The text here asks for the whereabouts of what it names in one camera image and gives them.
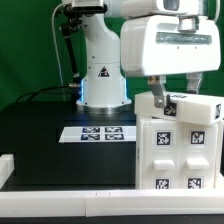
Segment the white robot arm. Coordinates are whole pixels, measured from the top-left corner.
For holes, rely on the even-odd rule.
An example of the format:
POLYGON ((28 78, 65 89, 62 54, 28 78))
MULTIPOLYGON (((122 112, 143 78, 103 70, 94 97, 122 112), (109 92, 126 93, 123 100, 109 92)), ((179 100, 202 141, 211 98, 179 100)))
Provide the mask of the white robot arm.
POLYGON ((205 15, 206 0, 62 0, 65 35, 82 29, 87 74, 78 104, 113 110, 130 103, 129 77, 146 77, 154 105, 170 97, 168 75, 198 75, 220 66, 220 36, 205 15))

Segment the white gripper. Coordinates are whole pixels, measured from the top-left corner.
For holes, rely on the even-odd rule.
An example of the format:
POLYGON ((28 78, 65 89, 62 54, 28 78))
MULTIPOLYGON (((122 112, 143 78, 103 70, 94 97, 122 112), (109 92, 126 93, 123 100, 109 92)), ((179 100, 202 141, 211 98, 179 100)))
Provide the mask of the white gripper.
POLYGON ((186 92, 198 94, 201 72, 217 70, 221 63, 219 31, 213 21, 200 20, 195 33, 179 32, 178 25, 177 17, 154 15, 128 20, 121 29, 122 68, 129 77, 149 76, 156 108, 170 104, 164 75, 188 73, 186 92))

